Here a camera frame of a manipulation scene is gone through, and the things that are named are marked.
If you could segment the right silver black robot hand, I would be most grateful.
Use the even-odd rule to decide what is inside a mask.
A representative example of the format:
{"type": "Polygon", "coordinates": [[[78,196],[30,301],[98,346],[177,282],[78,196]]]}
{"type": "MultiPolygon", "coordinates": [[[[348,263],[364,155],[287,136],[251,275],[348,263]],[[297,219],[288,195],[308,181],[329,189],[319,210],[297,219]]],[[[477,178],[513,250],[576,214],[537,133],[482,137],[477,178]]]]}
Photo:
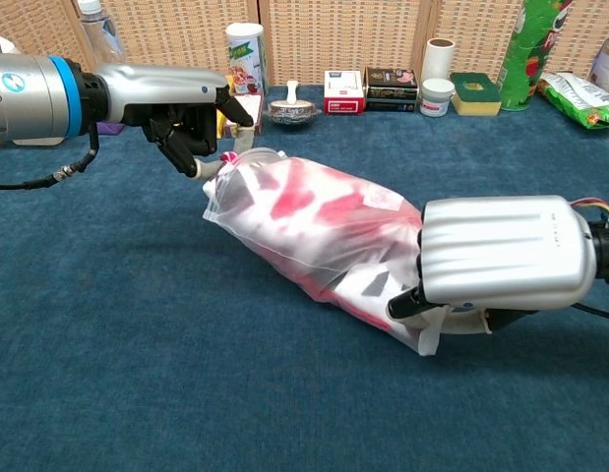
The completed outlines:
{"type": "Polygon", "coordinates": [[[588,222],[563,197],[450,198],[422,212],[418,282],[387,312],[436,307],[538,312],[581,301],[599,269],[588,222]]]}

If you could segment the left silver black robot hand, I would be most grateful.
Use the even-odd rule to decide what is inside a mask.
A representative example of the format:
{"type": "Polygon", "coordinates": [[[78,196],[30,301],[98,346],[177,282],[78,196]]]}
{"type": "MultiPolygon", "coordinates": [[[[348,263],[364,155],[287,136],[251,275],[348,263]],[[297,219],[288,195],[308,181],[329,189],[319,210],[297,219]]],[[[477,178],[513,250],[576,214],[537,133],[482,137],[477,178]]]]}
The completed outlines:
{"type": "Polygon", "coordinates": [[[209,180],[221,162],[204,162],[216,153],[216,113],[251,128],[254,119],[230,92],[220,72],[180,66],[103,64],[95,74],[105,83],[107,123],[140,127],[148,142],[175,169],[195,180],[209,180]]]}

